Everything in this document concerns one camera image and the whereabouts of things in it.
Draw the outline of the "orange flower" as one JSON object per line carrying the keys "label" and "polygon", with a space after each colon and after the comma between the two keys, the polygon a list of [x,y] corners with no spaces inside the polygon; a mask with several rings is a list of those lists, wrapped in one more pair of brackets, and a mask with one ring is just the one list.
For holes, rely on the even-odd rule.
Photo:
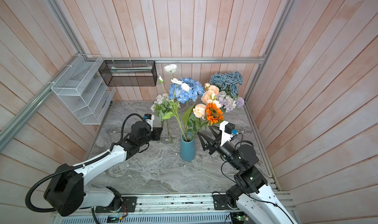
{"label": "orange flower", "polygon": [[183,116],[185,133],[190,132],[192,135],[223,121],[223,111],[215,103],[197,104],[188,109]]}

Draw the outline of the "teal ceramic vase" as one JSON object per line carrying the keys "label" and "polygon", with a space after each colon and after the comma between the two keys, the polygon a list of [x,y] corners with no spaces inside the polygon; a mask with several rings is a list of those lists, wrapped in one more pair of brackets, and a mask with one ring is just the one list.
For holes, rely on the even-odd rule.
{"label": "teal ceramic vase", "polygon": [[192,132],[186,135],[189,141],[186,141],[184,135],[181,137],[180,142],[180,157],[186,162],[190,162],[195,158],[195,139]]}

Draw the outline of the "pink white hydrangea bouquet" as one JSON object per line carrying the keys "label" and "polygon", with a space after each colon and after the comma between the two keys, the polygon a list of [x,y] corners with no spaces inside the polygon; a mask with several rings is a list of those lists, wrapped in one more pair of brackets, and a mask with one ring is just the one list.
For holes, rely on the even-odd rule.
{"label": "pink white hydrangea bouquet", "polygon": [[235,108],[243,107],[245,104],[245,100],[242,97],[233,98],[226,91],[220,91],[217,95],[217,100],[224,112],[231,112]]}

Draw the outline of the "pale peach rose spray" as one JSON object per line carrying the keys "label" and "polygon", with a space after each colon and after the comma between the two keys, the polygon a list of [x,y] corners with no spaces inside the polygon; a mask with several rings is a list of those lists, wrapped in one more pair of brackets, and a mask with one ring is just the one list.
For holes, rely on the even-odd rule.
{"label": "pale peach rose spray", "polygon": [[193,113],[196,118],[207,120],[210,124],[223,120],[221,104],[217,100],[217,95],[212,91],[206,91],[202,98],[202,103],[195,105]]}

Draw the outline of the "blue hydrangea mixed bouquet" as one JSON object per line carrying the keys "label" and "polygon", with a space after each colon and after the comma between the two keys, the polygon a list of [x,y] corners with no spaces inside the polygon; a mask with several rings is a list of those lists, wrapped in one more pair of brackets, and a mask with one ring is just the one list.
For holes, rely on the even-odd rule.
{"label": "blue hydrangea mixed bouquet", "polygon": [[[179,80],[183,81],[176,92],[176,99],[179,101],[179,103],[185,104],[188,101],[196,102],[196,100],[201,98],[205,93],[205,89],[199,81],[196,81],[190,77],[182,77]],[[172,89],[172,85],[170,85],[170,97],[172,97]]]}

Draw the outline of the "teal blue rose bouquet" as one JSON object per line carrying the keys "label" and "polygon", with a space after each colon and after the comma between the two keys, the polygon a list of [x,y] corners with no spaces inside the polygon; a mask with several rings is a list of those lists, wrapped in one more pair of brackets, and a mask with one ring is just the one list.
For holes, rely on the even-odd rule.
{"label": "teal blue rose bouquet", "polygon": [[239,97],[239,87],[243,85],[243,77],[238,71],[229,73],[215,73],[210,77],[210,84],[220,91],[226,91],[230,96]]}

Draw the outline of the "white flower stem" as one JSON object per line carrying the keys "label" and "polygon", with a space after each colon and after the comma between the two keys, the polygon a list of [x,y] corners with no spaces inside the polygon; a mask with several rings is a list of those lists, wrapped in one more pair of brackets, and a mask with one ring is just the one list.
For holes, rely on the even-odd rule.
{"label": "white flower stem", "polygon": [[165,90],[165,87],[164,87],[164,84],[163,84],[164,83],[163,78],[161,76],[159,76],[158,82],[163,86],[164,92],[168,96],[167,101],[168,101],[168,104],[169,104],[169,107],[168,107],[169,111],[164,114],[163,119],[170,119],[172,116],[174,116],[178,121],[180,130],[181,130],[181,132],[184,136],[184,141],[187,141],[188,140],[187,133],[184,132],[184,130],[183,130],[181,120],[180,120],[180,117],[179,117],[179,112],[178,112],[178,110],[180,108],[180,103],[176,99],[177,89],[183,83],[183,81],[173,77],[173,74],[177,71],[177,65],[176,64],[170,64],[168,66],[165,66],[164,71],[166,71],[167,73],[170,73],[171,83],[172,83],[171,85],[172,85],[173,89],[172,89],[172,97],[170,97],[170,94],[167,93],[166,90]]}

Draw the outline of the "peach rose stem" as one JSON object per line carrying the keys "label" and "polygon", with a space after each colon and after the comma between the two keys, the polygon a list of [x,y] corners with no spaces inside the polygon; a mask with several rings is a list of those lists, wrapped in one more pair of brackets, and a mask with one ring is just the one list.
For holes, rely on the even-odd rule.
{"label": "peach rose stem", "polygon": [[210,83],[205,83],[205,90],[212,91],[213,93],[215,93],[215,95],[218,95],[220,91],[217,86],[211,85]]}

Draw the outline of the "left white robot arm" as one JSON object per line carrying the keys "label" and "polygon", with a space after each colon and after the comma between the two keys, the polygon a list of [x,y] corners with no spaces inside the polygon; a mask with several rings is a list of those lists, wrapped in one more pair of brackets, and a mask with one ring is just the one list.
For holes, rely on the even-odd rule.
{"label": "left white robot arm", "polygon": [[44,199],[53,209],[65,217],[78,209],[106,207],[112,212],[122,207],[122,195],[113,187],[88,188],[87,184],[107,169],[120,164],[137,153],[150,141],[158,141],[163,129],[151,127],[145,121],[131,126],[131,132],[104,153],[83,163],[60,166],[51,178],[44,193]]}

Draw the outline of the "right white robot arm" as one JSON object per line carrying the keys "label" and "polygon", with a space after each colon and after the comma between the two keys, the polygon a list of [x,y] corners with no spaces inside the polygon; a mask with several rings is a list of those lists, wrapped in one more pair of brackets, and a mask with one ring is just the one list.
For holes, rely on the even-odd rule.
{"label": "right white robot arm", "polygon": [[273,192],[268,180],[255,166],[259,159],[254,144],[240,140],[231,142],[239,134],[233,128],[211,127],[213,137],[201,132],[197,135],[204,151],[219,153],[224,164],[231,165],[237,173],[235,183],[224,194],[224,204],[244,212],[256,224],[295,224],[297,221]]}

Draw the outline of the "black mesh basket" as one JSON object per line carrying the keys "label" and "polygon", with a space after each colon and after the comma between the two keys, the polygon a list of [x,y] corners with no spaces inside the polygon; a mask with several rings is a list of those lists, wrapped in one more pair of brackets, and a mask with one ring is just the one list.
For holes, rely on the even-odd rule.
{"label": "black mesh basket", "polygon": [[158,76],[154,61],[105,60],[99,73],[110,87],[153,87]]}

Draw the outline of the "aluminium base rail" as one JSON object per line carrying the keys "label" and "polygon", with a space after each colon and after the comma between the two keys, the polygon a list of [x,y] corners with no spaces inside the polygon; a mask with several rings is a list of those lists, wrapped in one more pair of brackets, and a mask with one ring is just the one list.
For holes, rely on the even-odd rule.
{"label": "aluminium base rail", "polygon": [[223,193],[127,195],[126,208],[111,213],[104,207],[83,209],[70,216],[52,214],[51,224],[299,224],[289,195],[270,203],[241,198],[241,208],[225,203]]}

